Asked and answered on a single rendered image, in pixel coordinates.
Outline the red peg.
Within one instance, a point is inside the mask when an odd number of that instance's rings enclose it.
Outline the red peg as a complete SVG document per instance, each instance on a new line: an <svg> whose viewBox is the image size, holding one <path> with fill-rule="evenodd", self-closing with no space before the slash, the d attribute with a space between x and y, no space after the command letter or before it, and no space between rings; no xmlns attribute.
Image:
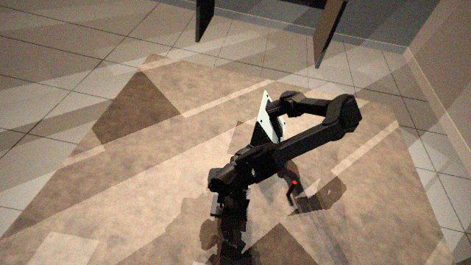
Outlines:
<svg viewBox="0 0 471 265"><path fill-rule="evenodd" d="M289 197L289 195L291 194L291 192L292 192L293 188L295 187L296 183L297 183L297 182L296 182L295 180L292 181L292 183L291 183L289 189L288 189L287 192L286 192L286 196L287 196L287 197Z"/></svg>

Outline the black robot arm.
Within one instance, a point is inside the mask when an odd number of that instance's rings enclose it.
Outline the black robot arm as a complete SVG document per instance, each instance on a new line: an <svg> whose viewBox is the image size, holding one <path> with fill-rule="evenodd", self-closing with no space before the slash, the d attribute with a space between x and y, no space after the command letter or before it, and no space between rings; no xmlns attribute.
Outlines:
<svg viewBox="0 0 471 265"><path fill-rule="evenodd" d="M208 188L226 197L242 181L250 186L280 171L287 161L330 141L337 141L346 133L353 133L362 120L355 96L343 93L333 100L306 98L298 91L286 91L280 99L267 100L266 112L272 121L287 114L289 118L303 113L326 117L321 124L307 129L278 144L247 144L233 156L233 162L223 168L212 168L208 174ZM254 169L256 176L252 174Z"/></svg>

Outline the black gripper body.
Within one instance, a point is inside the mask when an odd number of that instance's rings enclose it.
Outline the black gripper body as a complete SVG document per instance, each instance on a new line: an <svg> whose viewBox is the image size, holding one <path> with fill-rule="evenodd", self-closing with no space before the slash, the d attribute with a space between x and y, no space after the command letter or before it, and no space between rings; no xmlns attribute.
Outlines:
<svg viewBox="0 0 471 265"><path fill-rule="evenodd" d="M223 212L234 216L245 216L247 212L247 200L243 190L248 189L246 180L242 180L231 193L224 199ZM235 191L234 191L235 190Z"/></svg>

